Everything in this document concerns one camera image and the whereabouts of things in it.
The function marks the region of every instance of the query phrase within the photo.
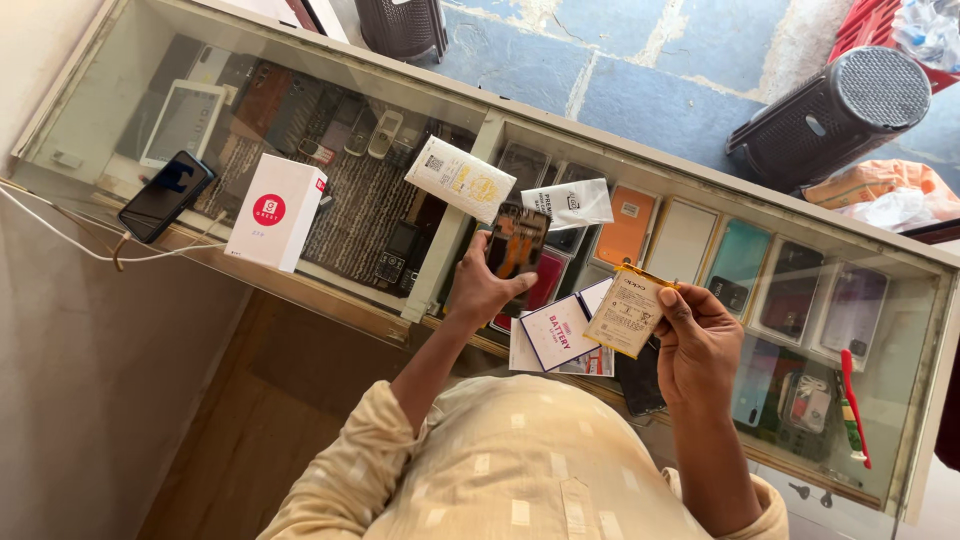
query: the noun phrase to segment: glass display counter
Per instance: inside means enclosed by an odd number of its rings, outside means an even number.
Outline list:
[[[517,191],[604,178],[614,222],[550,234],[532,301],[581,290],[623,261],[709,288],[747,334],[732,412],[748,455],[889,515],[919,512],[910,503],[932,455],[929,422],[938,413],[929,411],[943,400],[958,337],[957,258],[368,51],[206,4],[107,2],[15,149],[14,179],[119,231],[117,210],[174,153],[189,150],[217,177],[157,243],[175,249],[207,230],[203,242],[229,238],[261,155],[316,165],[331,200],[318,209],[295,274],[217,249],[189,257],[399,345],[411,324],[435,328],[443,319],[451,270],[477,228],[404,182],[428,137],[510,172]],[[385,254],[400,264],[385,265]],[[511,325],[491,321],[471,343],[506,358]],[[842,349],[853,354],[871,469],[852,457],[843,421]],[[604,367],[588,359],[548,376],[629,419],[624,386],[652,383],[645,397],[656,404],[651,361],[617,355]],[[591,371],[601,376],[563,375]],[[666,411],[654,418],[669,423]]]

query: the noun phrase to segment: orange bag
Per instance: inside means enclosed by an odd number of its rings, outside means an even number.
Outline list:
[[[804,189],[804,198],[825,209],[841,209],[856,203],[875,201],[898,187],[912,187],[924,193],[940,189],[954,203],[960,198],[940,175],[923,163],[904,160],[868,160],[835,174],[818,185]]]

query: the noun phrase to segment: person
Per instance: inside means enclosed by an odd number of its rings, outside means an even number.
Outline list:
[[[473,333],[537,280],[491,274],[489,235],[457,264],[443,323],[367,391],[259,538],[787,538],[783,500],[749,474],[731,417],[743,330],[702,287],[659,295],[679,474],[658,472],[613,409],[559,381],[485,377],[441,393]]]

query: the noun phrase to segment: plastic bag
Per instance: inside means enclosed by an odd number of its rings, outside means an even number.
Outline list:
[[[894,41],[923,65],[960,73],[960,0],[903,0]]]
[[[923,193],[919,189],[898,187],[875,201],[834,211],[885,231],[900,233],[956,219],[960,217],[960,203],[950,200],[942,189]]]
[[[550,216],[550,231],[612,223],[613,209],[607,181],[581,180],[520,191],[525,208]]]
[[[942,190],[960,203],[940,175],[923,163],[905,160],[867,160],[804,189],[804,198],[825,209],[875,201],[897,187],[912,187],[923,193]]]

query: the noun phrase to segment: hand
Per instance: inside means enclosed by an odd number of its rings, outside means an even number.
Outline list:
[[[654,330],[660,338],[657,375],[671,415],[729,418],[743,345],[740,324],[710,291],[689,283],[679,291],[664,287],[658,302],[663,320]]]
[[[484,250],[490,231],[477,231],[470,241],[464,259],[457,263],[453,288],[447,300],[446,318],[462,321],[471,332],[493,320],[493,317],[516,295],[534,286],[536,272],[520,274],[511,280],[500,280],[487,268]]]

